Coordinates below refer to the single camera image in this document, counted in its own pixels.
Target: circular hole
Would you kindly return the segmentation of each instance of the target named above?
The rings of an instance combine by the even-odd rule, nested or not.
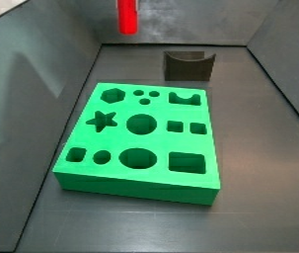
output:
[[[132,169],[148,169],[156,162],[155,154],[143,148],[131,148],[121,152],[120,162]]]
[[[93,154],[93,162],[96,164],[105,164],[111,160],[111,153],[107,150],[101,150]]]
[[[149,96],[151,96],[151,97],[157,97],[157,96],[159,96],[159,93],[157,93],[156,91],[151,91],[151,92],[149,92]]]
[[[141,105],[148,105],[149,104],[149,99],[140,99],[140,104]]]
[[[155,130],[156,121],[149,115],[135,115],[127,121],[127,129],[131,133],[144,135]]]
[[[141,96],[143,94],[144,94],[144,91],[141,91],[141,90],[137,90],[137,91],[133,92],[135,96]]]

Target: red cylinder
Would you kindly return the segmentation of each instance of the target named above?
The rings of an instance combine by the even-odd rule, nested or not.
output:
[[[119,31],[124,35],[137,32],[137,0],[116,0],[119,9]]]

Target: square hole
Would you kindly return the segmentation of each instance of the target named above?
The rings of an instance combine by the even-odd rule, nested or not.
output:
[[[66,153],[65,161],[66,162],[80,162],[84,158],[86,150],[80,147],[72,147]]]
[[[168,153],[168,170],[176,172],[205,174],[205,159],[201,154]]]
[[[195,134],[207,134],[207,127],[204,124],[200,123],[191,123],[189,124],[189,131]]]
[[[167,122],[167,131],[183,132],[181,122]]]

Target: star-shaped hole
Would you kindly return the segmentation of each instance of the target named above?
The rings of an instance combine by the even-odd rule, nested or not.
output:
[[[95,119],[86,121],[85,123],[88,125],[95,125],[96,132],[100,132],[104,129],[104,127],[115,127],[117,125],[117,123],[112,120],[115,115],[116,113],[109,113],[105,115],[103,112],[96,111]]]

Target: shape sorter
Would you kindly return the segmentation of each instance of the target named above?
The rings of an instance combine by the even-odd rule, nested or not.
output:
[[[52,172],[66,190],[212,205],[220,179],[205,92],[99,83]]]

